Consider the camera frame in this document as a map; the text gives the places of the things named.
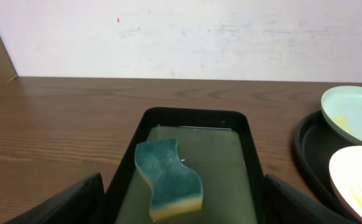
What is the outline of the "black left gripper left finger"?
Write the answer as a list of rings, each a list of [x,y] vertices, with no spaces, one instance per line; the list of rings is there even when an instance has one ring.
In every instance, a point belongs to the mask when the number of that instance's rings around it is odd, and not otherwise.
[[[5,224],[102,223],[103,181],[95,172]]]

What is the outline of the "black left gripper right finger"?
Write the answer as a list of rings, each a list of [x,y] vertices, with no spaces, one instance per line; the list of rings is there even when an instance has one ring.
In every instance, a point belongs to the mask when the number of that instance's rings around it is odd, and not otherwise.
[[[273,174],[266,174],[263,184],[267,223],[355,224]]]

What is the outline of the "pale pink plate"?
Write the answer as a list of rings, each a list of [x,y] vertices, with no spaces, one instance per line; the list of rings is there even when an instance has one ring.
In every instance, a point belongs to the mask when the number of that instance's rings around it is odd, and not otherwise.
[[[333,191],[342,204],[362,223],[362,146],[336,151],[329,162]]]

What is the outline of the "green and yellow sponge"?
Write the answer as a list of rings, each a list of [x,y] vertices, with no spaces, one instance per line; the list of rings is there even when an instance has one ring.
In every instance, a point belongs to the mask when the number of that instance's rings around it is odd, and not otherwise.
[[[135,167],[151,190],[149,216],[154,221],[202,209],[200,176],[178,156],[178,138],[136,145]]]

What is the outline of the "mint green plate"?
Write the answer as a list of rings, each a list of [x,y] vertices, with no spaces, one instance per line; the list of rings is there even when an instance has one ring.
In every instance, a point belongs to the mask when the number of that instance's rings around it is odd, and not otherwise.
[[[336,86],[321,97],[322,115],[342,137],[362,145],[362,86]]]

